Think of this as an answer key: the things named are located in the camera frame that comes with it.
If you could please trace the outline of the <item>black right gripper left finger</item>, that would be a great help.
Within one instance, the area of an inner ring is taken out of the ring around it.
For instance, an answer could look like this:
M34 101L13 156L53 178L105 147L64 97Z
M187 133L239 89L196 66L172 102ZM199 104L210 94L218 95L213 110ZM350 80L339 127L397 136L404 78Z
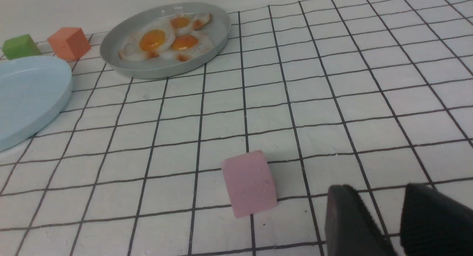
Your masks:
M358 192L331 185L327 194L325 235L329 256L395 256Z

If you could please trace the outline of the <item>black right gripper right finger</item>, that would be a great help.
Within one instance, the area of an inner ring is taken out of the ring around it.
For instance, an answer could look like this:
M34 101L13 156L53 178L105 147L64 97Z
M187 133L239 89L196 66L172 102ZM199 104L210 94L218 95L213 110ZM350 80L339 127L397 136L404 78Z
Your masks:
M473 211L421 184L408 184L400 241L408 256L471 256Z

